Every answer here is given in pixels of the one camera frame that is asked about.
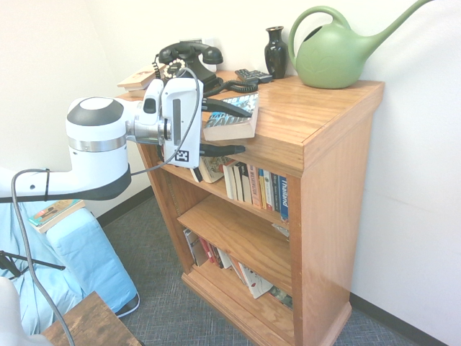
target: rotary telephone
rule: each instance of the rotary telephone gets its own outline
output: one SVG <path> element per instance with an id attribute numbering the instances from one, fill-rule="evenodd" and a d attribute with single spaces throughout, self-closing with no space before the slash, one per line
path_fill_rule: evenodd
<path id="1" fill-rule="evenodd" d="M 202 55 L 202 60 L 206 64 L 218 65 L 223 62 L 223 54 L 216 47 L 205 45 L 203 43 L 180 42 L 174 43 L 173 45 L 169 45 L 168 47 L 160 50 L 160 53 L 156 56 L 156 60 L 153 62 L 153 65 L 158 68 L 156 65 L 157 59 L 159 63 L 166 65 L 164 69 L 165 79 L 174 78 L 181 68 L 190 68 L 194 71 L 197 78 L 203 83 L 204 97 L 218 94 L 224 89 L 241 93 L 255 92 L 258 89 L 257 84 L 254 83 L 236 80 L 224 83 L 223 80 L 217 77 L 215 73 L 203 66 L 199 60 L 200 55 Z M 161 78 L 159 71 L 156 75 L 157 78 Z"/>

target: bookshelf top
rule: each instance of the bookshelf top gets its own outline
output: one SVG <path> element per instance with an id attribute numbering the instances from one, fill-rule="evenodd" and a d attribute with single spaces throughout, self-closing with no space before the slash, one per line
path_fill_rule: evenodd
<path id="1" fill-rule="evenodd" d="M 219 71 L 218 76 L 224 81 L 237 79 L 233 71 Z M 259 85 L 254 138 L 210 143 L 245 145 L 246 152 L 234 159 L 277 174 L 300 177 L 340 137 L 373 114 L 383 90 L 384 83 L 379 81 L 358 81 L 345 89 L 316 89 L 304 85 L 297 76 L 276 79 Z M 237 95 L 222 92 L 212 98 Z M 209 116 L 203 112 L 202 121 Z"/>

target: watering can handle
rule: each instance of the watering can handle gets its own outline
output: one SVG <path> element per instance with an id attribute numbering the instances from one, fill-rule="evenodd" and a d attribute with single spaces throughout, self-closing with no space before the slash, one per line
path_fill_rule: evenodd
<path id="1" fill-rule="evenodd" d="M 297 27 L 300 26 L 301 22 L 307 17 L 310 16 L 311 14 L 314 13 L 326 13 L 330 14 L 333 17 L 333 23 L 336 23 L 338 25 L 341 25 L 342 27 L 350 29 L 349 23 L 347 22 L 346 18 L 336 11 L 335 9 L 328 7 L 328 6 L 315 6 L 307 11 L 304 11 L 295 21 L 293 24 L 291 30 L 290 30 L 290 36 L 288 38 L 288 54 L 290 55 L 290 60 L 293 66 L 296 68 L 296 56 L 295 56 L 295 34 Z"/>

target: blue cloth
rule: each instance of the blue cloth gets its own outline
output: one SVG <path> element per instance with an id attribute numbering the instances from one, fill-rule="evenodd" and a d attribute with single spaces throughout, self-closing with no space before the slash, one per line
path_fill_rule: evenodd
<path id="1" fill-rule="evenodd" d="M 62 314 L 93 291 L 114 312 L 119 311 L 136 296 L 137 291 L 101 226 L 87 209 L 72 213 L 44 234 L 33 229 L 27 221 L 28 217 L 53 202 L 20 203 L 32 257 L 66 266 L 60 271 L 34 265 L 40 282 Z M 0 203 L 0 250 L 25 256 L 12 204 Z M 19 270 L 27 266 L 19 259 L 15 263 Z M 1 269 L 0 275 L 12 276 Z M 13 284 L 19 293 L 24 330 L 28 334 L 42 332 L 55 320 L 45 298 L 33 285 L 28 272 L 14 279 Z"/>

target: baseboard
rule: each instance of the baseboard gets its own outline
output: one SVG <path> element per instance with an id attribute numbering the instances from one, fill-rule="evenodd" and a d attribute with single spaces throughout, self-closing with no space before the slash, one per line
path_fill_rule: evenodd
<path id="1" fill-rule="evenodd" d="M 128 198 L 125 202 L 121 202 L 115 208 L 107 211 L 97 218 L 101 227 L 107 226 L 109 223 L 117 220 L 120 216 L 130 212 L 133 208 L 153 197 L 152 187 L 138 192 L 136 195 Z"/>
<path id="2" fill-rule="evenodd" d="M 362 312 L 369 318 L 374 319 L 375 321 L 400 334 L 406 339 L 416 343 L 419 346 L 447 346 L 447 344 L 444 344 L 431 335 L 413 327 L 411 324 L 402 321 L 398 317 L 389 314 L 388 312 L 378 308 L 376 305 L 373 305 L 369 301 L 366 301 L 353 293 L 351 293 L 349 301 L 351 302 L 353 309 Z"/>

